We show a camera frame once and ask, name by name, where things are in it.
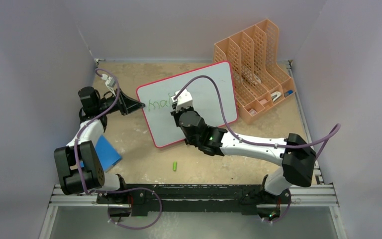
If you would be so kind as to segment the pink framed whiteboard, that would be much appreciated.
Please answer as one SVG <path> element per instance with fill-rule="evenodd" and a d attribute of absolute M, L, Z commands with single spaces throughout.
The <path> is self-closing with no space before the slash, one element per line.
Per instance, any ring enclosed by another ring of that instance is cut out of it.
<path fill-rule="evenodd" d="M 143 113 L 154 145 L 163 148 L 184 140 L 171 115 L 172 97 L 196 76 L 209 76 L 216 83 L 200 78 L 186 87 L 193 98 L 194 109 L 210 126 L 223 126 L 238 119 L 231 65 L 227 61 L 213 63 L 188 72 L 154 81 L 136 89 L 138 100 L 145 104 Z"/>

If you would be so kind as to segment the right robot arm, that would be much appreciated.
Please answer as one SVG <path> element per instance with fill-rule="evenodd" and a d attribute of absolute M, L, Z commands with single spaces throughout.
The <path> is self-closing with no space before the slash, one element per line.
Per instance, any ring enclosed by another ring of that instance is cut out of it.
<path fill-rule="evenodd" d="M 263 179 L 259 195 L 264 202 L 272 202 L 292 185 L 312 184 L 316 153 L 311 147 L 301 147 L 306 142 L 298 134 L 291 133 L 287 138 L 234 135 L 231 130 L 209 126 L 192 107 L 173 110 L 171 115 L 182 130 L 185 143 L 206 155 L 245 156 L 279 166 Z"/>

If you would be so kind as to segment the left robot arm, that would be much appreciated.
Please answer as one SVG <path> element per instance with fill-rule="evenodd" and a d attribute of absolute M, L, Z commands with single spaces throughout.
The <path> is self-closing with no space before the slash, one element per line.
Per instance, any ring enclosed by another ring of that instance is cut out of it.
<path fill-rule="evenodd" d="M 128 190 L 118 174 L 105 173 L 96 145 L 107 127 L 107 115 L 120 112 L 128 115 L 145 104 L 115 91 L 110 97 L 100 96 L 93 87 L 78 92 L 82 108 L 79 111 L 80 129 L 66 146 L 54 150 L 54 159 L 61 189 L 64 194 L 108 193 L 117 204 L 128 199 Z"/>

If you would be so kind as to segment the blue book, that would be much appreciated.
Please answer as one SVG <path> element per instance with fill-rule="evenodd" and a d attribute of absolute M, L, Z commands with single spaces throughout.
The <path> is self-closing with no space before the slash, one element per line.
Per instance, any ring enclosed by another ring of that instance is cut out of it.
<path fill-rule="evenodd" d="M 99 160 L 104 172 L 108 172 L 122 159 L 102 133 L 78 140 L 77 155 L 82 169 L 90 169 Z"/>

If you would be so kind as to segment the black base bar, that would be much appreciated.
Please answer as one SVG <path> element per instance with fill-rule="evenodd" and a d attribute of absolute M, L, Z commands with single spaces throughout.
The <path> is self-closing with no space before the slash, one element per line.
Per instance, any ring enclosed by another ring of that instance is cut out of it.
<path fill-rule="evenodd" d="M 126 184 L 126 193 L 98 193 L 98 204 L 128 204 L 132 216 L 149 212 L 240 213 L 277 217 L 290 190 L 275 196 L 259 184 Z"/>

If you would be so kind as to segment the orange file organizer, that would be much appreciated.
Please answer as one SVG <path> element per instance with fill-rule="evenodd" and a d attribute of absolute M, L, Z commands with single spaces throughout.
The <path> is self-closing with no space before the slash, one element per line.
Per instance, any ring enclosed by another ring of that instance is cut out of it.
<path fill-rule="evenodd" d="M 264 19 L 214 44 L 213 62 L 231 65 L 239 117 L 247 124 L 258 120 L 296 93 L 293 77 L 277 62 L 279 28 Z M 293 94 L 284 97 L 284 92 Z M 282 96 L 272 102 L 271 93 Z M 251 116 L 249 110 L 257 114 Z"/>

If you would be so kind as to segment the white stapler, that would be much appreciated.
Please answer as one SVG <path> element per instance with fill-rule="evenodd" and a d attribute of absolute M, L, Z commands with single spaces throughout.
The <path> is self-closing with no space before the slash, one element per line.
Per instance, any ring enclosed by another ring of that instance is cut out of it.
<path fill-rule="evenodd" d="M 281 96 L 282 96 L 282 93 L 280 91 L 275 91 L 271 93 L 272 102 L 277 101 Z"/>

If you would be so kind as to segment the aluminium frame rail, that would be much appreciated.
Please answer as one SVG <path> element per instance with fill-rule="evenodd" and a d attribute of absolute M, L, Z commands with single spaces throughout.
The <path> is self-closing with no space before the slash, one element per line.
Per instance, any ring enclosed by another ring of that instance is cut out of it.
<path fill-rule="evenodd" d="M 332 216 L 337 238 L 346 239 L 347 235 L 343 227 L 339 211 L 338 199 L 333 185 L 313 185 L 309 188 L 292 186 L 291 206 L 293 207 L 327 207 Z M 78 196 L 65 195 L 59 184 L 54 185 L 51 199 L 45 216 L 39 238 L 49 239 L 58 210 L 62 207 L 128 207 L 128 204 L 98 204 L 97 194 L 80 194 Z"/>

